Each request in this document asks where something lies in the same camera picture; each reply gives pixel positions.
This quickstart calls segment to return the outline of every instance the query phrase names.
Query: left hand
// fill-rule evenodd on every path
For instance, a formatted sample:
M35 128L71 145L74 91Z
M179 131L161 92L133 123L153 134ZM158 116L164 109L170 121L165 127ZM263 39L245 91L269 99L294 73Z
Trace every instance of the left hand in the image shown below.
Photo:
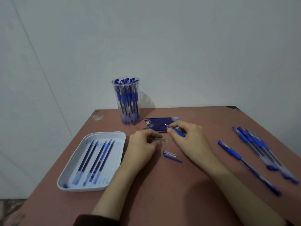
M148 143L148 140L155 138L162 138L162 136L152 129L137 131L131 135L122 165L137 174L151 159L156 147L161 145L161 140Z

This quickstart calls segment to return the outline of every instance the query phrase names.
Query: transparent pen holder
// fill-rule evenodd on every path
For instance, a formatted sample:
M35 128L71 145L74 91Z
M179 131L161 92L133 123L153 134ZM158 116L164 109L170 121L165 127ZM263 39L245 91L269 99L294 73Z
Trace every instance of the transparent pen holder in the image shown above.
M121 122L134 125L141 121L139 82L136 77L121 77L112 80Z

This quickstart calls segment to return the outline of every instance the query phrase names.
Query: forearm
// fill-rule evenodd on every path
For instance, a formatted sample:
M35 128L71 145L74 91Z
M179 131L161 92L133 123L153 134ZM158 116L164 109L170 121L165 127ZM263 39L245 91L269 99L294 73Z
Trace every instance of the forearm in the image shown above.
M126 196L135 176L135 172L121 164L93 209L92 214L119 220Z
M219 186L245 226L284 226L285 220L240 182L218 159L203 169Z

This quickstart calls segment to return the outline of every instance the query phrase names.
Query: dark sleeve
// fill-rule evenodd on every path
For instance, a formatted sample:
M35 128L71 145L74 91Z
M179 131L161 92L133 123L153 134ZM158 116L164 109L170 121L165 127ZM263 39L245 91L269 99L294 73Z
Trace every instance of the dark sleeve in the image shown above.
M286 221L286 226L294 226L291 222Z
M97 215L79 215L73 226L120 226L120 222Z

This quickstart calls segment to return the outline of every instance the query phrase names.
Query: hand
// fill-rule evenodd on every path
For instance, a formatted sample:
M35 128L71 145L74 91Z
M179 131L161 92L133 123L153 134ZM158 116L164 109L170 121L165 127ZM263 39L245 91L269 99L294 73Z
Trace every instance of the hand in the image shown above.
M182 137L175 130L167 128L167 132L181 148L181 150L196 164L204 168L210 166L218 159L211 151L210 145L203 132L203 128L199 125L190 124L184 121L176 121L170 124L171 127L180 127L186 136Z
M152 129L137 131L131 135L122 165L131 172L138 173L151 159L156 147L161 145L161 140L148 143L148 140L156 138L162 138L162 136Z

